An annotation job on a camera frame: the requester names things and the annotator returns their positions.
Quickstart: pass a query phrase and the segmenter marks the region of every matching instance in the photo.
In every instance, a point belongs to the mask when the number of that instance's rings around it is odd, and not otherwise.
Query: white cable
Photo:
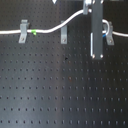
[[[113,34],[117,35],[117,36],[128,37],[128,34],[124,34],[124,33],[119,33],[119,32],[114,32],[113,31]]]
[[[58,25],[58,26],[56,26],[56,27],[54,27],[54,28],[52,28],[52,29],[49,29],[49,30],[39,30],[39,29],[36,29],[36,32],[37,32],[37,33],[51,33],[51,32],[54,32],[54,31],[56,31],[56,30],[62,28],[63,26],[65,26],[65,25],[66,25],[68,22],[70,22],[73,18],[75,18],[76,16],[78,16],[78,15],[80,15],[80,14],[82,14],[82,13],[83,13],[83,10],[80,10],[80,11],[74,13],[71,17],[69,17],[69,18],[68,18],[65,22],[63,22],[62,24],[60,24],[60,25]]]
[[[108,33],[109,33],[109,23],[108,23],[107,20],[104,20],[104,19],[102,20],[102,22],[105,23],[105,24],[107,24],[107,26],[108,26],[107,27],[108,28],[107,32],[106,31],[103,31],[103,33],[106,33],[106,35],[108,35]]]
[[[51,32],[54,32],[60,28],[62,28],[63,26],[65,26],[68,22],[70,22],[73,18],[75,18],[76,16],[80,15],[83,13],[83,10],[80,10],[76,13],[74,13],[71,17],[69,17],[65,22],[63,22],[62,24],[52,28],[52,29],[49,29],[49,30],[39,30],[37,29],[36,30],[36,33],[51,33]],[[103,31],[102,33],[106,33],[106,35],[108,35],[109,33],[109,23],[107,20],[103,19],[102,20],[103,23],[107,24],[108,26],[108,30],[107,31]],[[28,33],[32,33],[32,30],[31,29],[28,29],[27,30]],[[21,30],[11,30],[11,31],[0,31],[0,34],[17,34],[17,33],[21,33]],[[123,33],[118,33],[118,32],[113,32],[114,35],[117,35],[117,36],[123,36],[123,37],[128,37],[128,34],[123,34]]]
[[[21,30],[0,31],[0,34],[17,34],[17,33],[21,33]]]

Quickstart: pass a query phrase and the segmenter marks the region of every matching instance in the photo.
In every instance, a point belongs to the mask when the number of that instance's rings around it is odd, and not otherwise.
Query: mounting bracket
[[[61,44],[67,44],[67,25],[61,28]]]
[[[29,27],[28,20],[22,20],[20,24],[21,35],[19,39],[20,44],[24,44],[27,38],[27,29]]]
[[[104,24],[103,27],[104,27],[104,30],[106,30],[106,31],[108,30],[107,24]],[[109,33],[108,33],[108,35],[106,35],[106,40],[107,40],[108,45],[114,45],[112,32],[113,32],[113,26],[112,26],[112,23],[109,22]]]

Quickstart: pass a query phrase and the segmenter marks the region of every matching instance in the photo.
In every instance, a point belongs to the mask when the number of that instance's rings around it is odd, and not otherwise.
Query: black surface
[[[91,46],[91,56],[93,59],[102,59],[103,56],[103,37],[102,37],[102,19],[103,19],[103,4],[101,0],[96,0],[92,4],[92,41]]]
[[[48,29],[76,11],[82,2],[1,0],[0,30],[19,29],[21,19],[31,28]],[[126,3],[105,3],[104,18],[114,30],[128,32]],[[91,15],[68,24],[68,44],[60,30],[0,35],[0,128],[127,128],[128,39],[104,39],[104,58],[90,57]]]

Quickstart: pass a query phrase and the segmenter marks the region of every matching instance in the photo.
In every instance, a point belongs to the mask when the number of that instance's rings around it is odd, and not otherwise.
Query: metal clamp
[[[88,14],[88,6],[91,5],[92,0],[83,0],[83,14]]]
[[[104,24],[103,27],[104,27],[104,30],[106,30],[106,31],[108,30],[108,26],[106,24]],[[108,33],[108,35],[106,35],[106,40],[107,40],[108,45],[114,45],[112,32],[113,32],[113,26],[112,26],[112,23],[109,22],[109,33]]]
[[[61,44],[67,44],[67,25],[61,28]]]
[[[19,39],[19,43],[23,44],[26,41],[27,38],[27,29],[29,27],[28,20],[22,20],[20,24],[20,30],[21,30],[21,35]]]

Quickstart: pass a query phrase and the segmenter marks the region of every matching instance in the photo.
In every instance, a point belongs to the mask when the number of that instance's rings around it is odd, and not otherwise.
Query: white wire
[[[49,29],[49,30],[39,30],[39,29],[36,29],[36,32],[37,33],[51,33],[51,32],[54,32],[60,28],[62,28],[63,26],[65,26],[68,22],[70,22],[73,18],[75,18],[76,16],[80,15],[83,13],[83,10],[80,10],[76,13],[74,13],[71,17],[69,17],[65,22],[63,22],[62,24],[52,28],[52,29]]]
[[[0,34],[17,34],[17,33],[21,33],[21,30],[0,31]]]
[[[128,37],[128,34],[124,34],[124,33],[119,33],[119,32],[114,32],[113,31],[113,34],[117,35],[117,36]]]
[[[108,26],[108,27],[107,27],[107,28],[108,28],[107,32],[106,32],[106,31],[103,31],[103,33],[106,33],[106,35],[108,35],[108,33],[109,33],[109,23],[108,23],[108,21],[105,20],[105,19],[103,19],[102,22],[105,23],[105,24],[107,24],[107,26]]]
[[[60,28],[62,28],[63,26],[65,26],[68,22],[70,22],[73,18],[75,18],[76,16],[80,15],[83,13],[83,10],[80,10],[76,13],[74,13],[71,17],[69,17],[65,22],[63,22],[62,24],[52,28],[52,29],[48,29],[48,30],[40,30],[40,29],[37,29],[36,30],[36,33],[51,33],[51,32],[54,32]],[[109,23],[107,20],[103,19],[102,20],[103,23],[107,24],[108,26],[108,30],[107,31],[102,31],[102,33],[108,35],[109,33]],[[28,33],[32,33],[32,30],[31,29],[28,29],[27,30]],[[11,31],[0,31],[0,34],[17,34],[17,33],[21,33],[21,30],[11,30]],[[114,35],[117,35],[117,36],[123,36],[123,37],[128,37],[128,34],[123,34],[123,33],[119,33],[119,32],[114,32],[113,31],[113,34]]]

